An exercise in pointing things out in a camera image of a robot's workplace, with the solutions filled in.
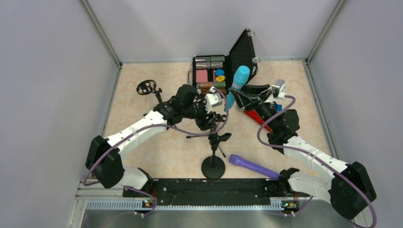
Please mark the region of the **cyan toy microphone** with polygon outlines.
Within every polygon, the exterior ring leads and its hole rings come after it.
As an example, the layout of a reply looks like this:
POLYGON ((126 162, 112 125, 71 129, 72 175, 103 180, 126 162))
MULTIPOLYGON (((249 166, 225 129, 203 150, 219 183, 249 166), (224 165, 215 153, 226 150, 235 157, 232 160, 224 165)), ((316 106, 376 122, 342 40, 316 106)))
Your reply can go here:
MULTIPOLYGON (((233 82, 230 88, 234 88, 236 90, 240 90, 249 80, 249 76, 250 76, 250 69, 248 66, 242 65, 240 67, 238 67, 238 69, 236 70, 234 77, 233 77, 233 82)), ((228 93, 227 96, 227 103, 226 105, 228 107, 224 107, 224 111, 228 111, 230 110, 235 102, 235 98, 234 95, 232 94, 232 92, 228 93)))

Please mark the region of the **black tripod stand with pop filter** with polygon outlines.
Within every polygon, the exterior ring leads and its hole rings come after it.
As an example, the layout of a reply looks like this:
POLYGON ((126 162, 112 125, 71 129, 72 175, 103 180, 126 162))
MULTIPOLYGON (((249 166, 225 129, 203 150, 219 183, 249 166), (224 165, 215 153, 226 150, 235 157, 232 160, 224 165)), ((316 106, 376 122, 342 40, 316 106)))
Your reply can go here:
POLYGON ((136 87, 136 91, 139 95, 154 94, 158 100, 158 103, 163 102, 161 97, 162 89, 157 87, 156 82, 152 79, 144 80, 139 83, 136 87))

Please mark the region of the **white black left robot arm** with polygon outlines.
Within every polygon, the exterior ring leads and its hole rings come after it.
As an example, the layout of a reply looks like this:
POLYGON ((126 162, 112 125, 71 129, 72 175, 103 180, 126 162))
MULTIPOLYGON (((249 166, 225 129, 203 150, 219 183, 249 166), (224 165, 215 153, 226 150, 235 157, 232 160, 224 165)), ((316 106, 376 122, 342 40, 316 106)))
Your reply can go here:
POLYGON ((93 175, 96 183, 105 189, 116 185, 142 189, 151 178, 140 168, 124 167, 123 159, 167 129, 197 137, 208 136, 208 130, 216 133, 221 115, 212 109, 226 101, 226 96, 215 87, 202 96, 195 87, 182 85, 168 101, 156 105, 136 123, 106 138, 98 135, 92 139, 85 161, 88 173, 83 185, 90 186, 87 179, 93 175))

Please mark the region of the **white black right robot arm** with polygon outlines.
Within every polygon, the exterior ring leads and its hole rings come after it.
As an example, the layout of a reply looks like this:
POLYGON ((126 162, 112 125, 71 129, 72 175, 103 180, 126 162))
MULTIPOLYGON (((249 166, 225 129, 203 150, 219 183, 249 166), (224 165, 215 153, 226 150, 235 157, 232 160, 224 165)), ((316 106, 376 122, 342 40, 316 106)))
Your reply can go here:
POLYGON ((305 163, 317 173, 313 176, 297 168, 283 170, 278 178, 282 187, 329 203, 345 219, 353 220, 366 208, 376 219, 372 203, 377 194, 365 166, 334 158, 299 136, 299 116, 292 109, 296 98, 284 90, 284 84, 275 88, 244 85, 240 90, 229 89, 240 110, 253 110, 264 121, 257 132, 260 143, 305 163))

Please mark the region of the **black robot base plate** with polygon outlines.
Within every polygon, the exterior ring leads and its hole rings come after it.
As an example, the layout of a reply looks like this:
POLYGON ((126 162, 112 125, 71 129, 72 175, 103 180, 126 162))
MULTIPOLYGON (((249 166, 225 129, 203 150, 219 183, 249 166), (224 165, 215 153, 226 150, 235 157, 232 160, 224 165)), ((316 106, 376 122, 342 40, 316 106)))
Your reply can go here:
POLYGON ((265 178, 154 179, 144 192, 156 197, 159 206, 255 206, 269 205, 275 197, 305 197, 286 191, 279 181, 265 178))

